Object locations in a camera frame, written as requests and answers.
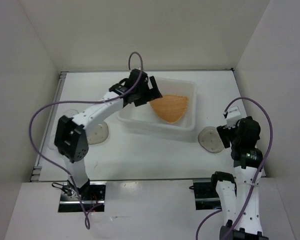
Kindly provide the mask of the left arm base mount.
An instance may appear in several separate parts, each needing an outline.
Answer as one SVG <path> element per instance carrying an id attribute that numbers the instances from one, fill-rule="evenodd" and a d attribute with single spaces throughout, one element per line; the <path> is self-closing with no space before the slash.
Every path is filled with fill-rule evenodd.
<path id="1" fill-rule="evenodd" d="M 53 188 L 59 189 L 59 213 L 78 213 L 82 212 L 78 196 L 66 182 L 53 182 Z M 92 209 L 92 212 L 104 212 L 106 196 L 106 182 L 92 181 L 88 193 L 81 197 L 82 204 L 86 211 Z"/>

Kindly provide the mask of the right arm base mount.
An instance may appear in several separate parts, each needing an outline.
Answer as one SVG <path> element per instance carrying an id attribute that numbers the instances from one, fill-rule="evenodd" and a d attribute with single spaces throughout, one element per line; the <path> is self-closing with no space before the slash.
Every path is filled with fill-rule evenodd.
<path id="1" fill-rule="evenodd" d="M 212 189 L 210 179 L 194 179 L 189 189 L 192 190 L 194 194 L 195 209 L 197 211 L 221 209 L 219 196 L 216 191 Z"/>

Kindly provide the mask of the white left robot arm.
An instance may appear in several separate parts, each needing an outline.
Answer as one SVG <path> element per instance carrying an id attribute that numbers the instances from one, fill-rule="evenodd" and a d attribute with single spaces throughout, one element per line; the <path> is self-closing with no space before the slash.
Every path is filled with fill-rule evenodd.
<path id="1" fill-rule="evenodd" d="M 84 200 L 90 193 L 90 179 L 84 161 L 89 151 L 88 136 L 106 118 L 127 105 L 138 107 L 161 97 L 155 77 L 133 69 L 129 77 L 111 86 L 97 103 L 72 117 L 64 115 L 59 118 L 54 145 L 64 158 L 73 196 Z"/>

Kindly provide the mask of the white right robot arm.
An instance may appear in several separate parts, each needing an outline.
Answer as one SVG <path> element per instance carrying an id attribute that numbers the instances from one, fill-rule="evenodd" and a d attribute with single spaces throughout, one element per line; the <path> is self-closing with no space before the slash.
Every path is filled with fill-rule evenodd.
<path id="1" fill-rule="evenodd" d="M 248 116 L 228 120 L 217 132 L 225 148 L 230 148 L 235 174 L 217 171 L 211 177 L 210 193 L 219 197 L 223 212 L 221 240 L 266 240 L 261 221 L 259 165 L 262 152 L 256 147 L 260 139 L 259 123 Z"/>

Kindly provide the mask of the orange woven triangular plate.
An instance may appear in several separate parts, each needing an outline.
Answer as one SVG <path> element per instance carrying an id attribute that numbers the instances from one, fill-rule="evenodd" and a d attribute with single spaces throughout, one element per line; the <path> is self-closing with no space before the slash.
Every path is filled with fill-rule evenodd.
<path id="1" fill-rule="evenodd" d="M 156 115 L 163 121 L 174 124 L 186 113 L 189 98 L 184 95 L 166 94 L 152 100 L 149 104 Z"/>

